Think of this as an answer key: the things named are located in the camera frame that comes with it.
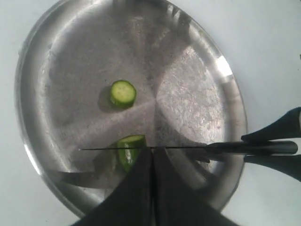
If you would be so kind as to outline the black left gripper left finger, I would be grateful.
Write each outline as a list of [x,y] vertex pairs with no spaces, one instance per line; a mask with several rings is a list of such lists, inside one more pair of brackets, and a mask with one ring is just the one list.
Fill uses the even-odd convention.
[[109,197],[73,225],[150,226],[151,215],[152,151],[144,148]]

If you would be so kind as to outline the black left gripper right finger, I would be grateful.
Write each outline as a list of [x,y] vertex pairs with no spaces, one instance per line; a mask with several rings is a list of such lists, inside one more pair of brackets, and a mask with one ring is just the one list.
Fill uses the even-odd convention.
[[176,172],[164,148],[152,154],[153,202],[158,226],[236,226],[203,202]]

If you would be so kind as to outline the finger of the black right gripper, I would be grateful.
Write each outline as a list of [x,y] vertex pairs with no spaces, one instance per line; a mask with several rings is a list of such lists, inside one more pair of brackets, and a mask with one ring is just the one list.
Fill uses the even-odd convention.
[[261,165],[282,172],[301,181],[301,156],[246,156],[244,162]]
[[242,141],[270,141],[301,137],[301,108],[288,111],[274,123],[250,134],[243,135]]

